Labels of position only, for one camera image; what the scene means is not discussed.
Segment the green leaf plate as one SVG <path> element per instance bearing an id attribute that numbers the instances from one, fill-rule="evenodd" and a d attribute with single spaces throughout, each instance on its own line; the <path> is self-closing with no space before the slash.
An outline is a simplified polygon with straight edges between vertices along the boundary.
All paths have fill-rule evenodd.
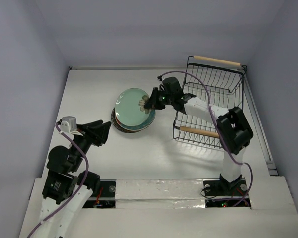
<path id="1" fill-rule="evenodd" d="M 115 104 L 116 118 L 126 126 L 142 124 L 150 114 L 150 110 L 144 109 L 144 104 L 148 99 L 148 94 L 142 89 L 125 90 L 118 96 Z"/>

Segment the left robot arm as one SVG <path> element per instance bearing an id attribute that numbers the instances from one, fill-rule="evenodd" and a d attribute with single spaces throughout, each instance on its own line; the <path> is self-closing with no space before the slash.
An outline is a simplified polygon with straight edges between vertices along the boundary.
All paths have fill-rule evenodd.
<path id="1" fill-rule="evenodd" d="M 70 145 L 55 146 L 48 154 L 39 224 L 32 237 L 68 237 L 87 200 L 102 194 L 100 175 L 89 170 L 86 155 L 91 146 L 106 143 L 110 127 L 111 122 L 102 120 L 78 124 L 72 116 L 56 122 L 56 130 Z"/>

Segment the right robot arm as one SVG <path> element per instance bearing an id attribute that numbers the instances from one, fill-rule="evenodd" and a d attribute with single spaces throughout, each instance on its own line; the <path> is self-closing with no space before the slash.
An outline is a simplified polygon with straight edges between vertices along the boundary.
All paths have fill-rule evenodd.
<path id="1" fill-rule="evenodd" d="M 215 127 L 219 141 L 224 149 L 223 169 L 219 175 L 219 189 L 223 194 L 231 194 L 241 181 L 241 167 L 246 147 L 253 138 L 253 131 L 248 120 L 239 107 L 232 109 L 221 108 L 196 95 L 184 93 L 177 78 L 169 77 L 162 81 L 157 88 L 153 88 L 150 97 L 143 96 L 139 106 L 145 112 L 163 110 L 167 105 L 183 114 L 205 120 Z"/>

